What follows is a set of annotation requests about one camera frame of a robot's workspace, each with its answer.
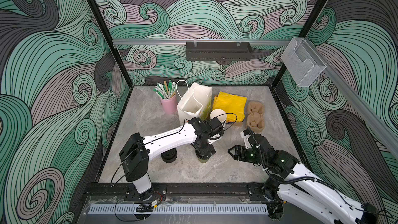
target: white vent grille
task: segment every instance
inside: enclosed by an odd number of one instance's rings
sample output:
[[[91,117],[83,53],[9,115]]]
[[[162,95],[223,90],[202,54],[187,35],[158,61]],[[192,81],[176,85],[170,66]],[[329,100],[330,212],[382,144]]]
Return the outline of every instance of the white vent grille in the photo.
[[[117,214],[142,214],[135,211],[139,204],[118,204]],[[115,204],[91,204],[88,214],[114,214]],[[159,205],[151,214],[268,214],[262,204],[168,204]]]

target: red wire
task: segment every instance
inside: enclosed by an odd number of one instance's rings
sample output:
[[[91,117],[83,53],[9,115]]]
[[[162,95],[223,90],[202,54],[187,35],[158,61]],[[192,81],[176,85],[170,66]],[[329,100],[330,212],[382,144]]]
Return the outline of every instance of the red wire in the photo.
[[[158,193],[158,194],[159,194],[159,196],[160,196],[160,201],[162,201],[163,196],[162,196],[159,192],[157,192],[157,191],[155,191],[155,193]]]

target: bag handle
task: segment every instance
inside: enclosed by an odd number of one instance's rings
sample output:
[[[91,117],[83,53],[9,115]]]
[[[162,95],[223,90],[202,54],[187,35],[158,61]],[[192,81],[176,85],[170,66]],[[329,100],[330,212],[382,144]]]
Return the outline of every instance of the bag handle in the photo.
[[[177,91],[178,96],[180,97],[180,99],[182,99],[180,93],[178,92],[178,87],[177,87],[179,82],[185,82],[185,83],[187,84],[188,90],[189,90],[189,87],[188,87],[188,82],[187,82],[187,81],[185,81],[185,80],[179,80],[179,81],[177,81],[177,83],[176,83],[176,91]],[[194,99],[196,102],[198,102],[198,103],[201,105],[201,108],[202,108],[202,107],[203,107],[203,104],[202,104],[201,102],[199,102],[199,101],[195,98],[194,92],[195,92],[195,89],[196,89],[196,88],[197,88],[197,87],[195,87],[195,88],[193,89],[193,91],[192,91],[192,96],[193,96],[193,99]]]
[[[176,91],[177,91],[178,96],[180,97],[180,99],[182,99],[180,93],[178,92],[178,83],[179,83],[179,82],[185,82],[185,83],[187,84],[188,90],[189,90],[189,87],[188,87],[188,82],[187,82],[187,81],[185,81],[185,80],[179,80],[179,81],[177,81],[177,83],[176,83]]]

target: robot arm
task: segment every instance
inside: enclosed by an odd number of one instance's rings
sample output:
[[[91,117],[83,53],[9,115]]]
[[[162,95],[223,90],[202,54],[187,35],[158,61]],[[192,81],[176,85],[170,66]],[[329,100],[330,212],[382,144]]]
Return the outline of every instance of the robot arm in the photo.
[[[152,192],[152,183],[147,173],[150,160],[184,144],[191,144],[200,159],[209,159],[216,153],[212,143],[223,134],[222,124],[217,118],[209,121],[192,118],[181,127],[153,136],[141,137],[135,133],[119,153],[126,180],[132,182],[145,199]]]
[[[193,118],[183,126],[154,136],[133,134],[120,152],[127,181],[132,181],[142,199],[152,192],[148,162],[183,144],[191,144],[200,159],[215,154],[212,142],[224,134],[217,118],[202,121]],[[274,150],[261,134],[250,128],[241,133],[245,146],[235,145],[228,153],[238,161],[259,163],[269,178],[263,194],[269,201],[288,201],[327,224],[376,224],[378,210],[362,205],[317,177],[286,151]],[[269,207],[269,217],[279,219],[281,205]]]
[[[263,192],[269,201],[287,201],[327,224],[376,224],[378,210],[369,203],[362,205],[337,191],[285,151],[274,150],[261,134],[248,128],[241,133],[245,146],[234,146],[229,154],[243,162],[261,163],[269,175]],[[279,219],[283,207],[272,208],[271,218]]]

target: yellow plastic bag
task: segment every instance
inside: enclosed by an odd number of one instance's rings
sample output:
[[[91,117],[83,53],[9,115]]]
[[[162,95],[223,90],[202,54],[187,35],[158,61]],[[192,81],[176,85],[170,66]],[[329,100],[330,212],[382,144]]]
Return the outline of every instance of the yellow plastic bag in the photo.
[[[233,112],[236,114],[238,119],[236,122],[242,122],[245,119],[245,105],[246,105],[246,97],[232,95],[225,92],[220,92],[218,97],[215,97],[213,110],[214,109],[222,109],[226,113]],[[226,122],[234,122],[236,119],[235,115],[227,114]]]

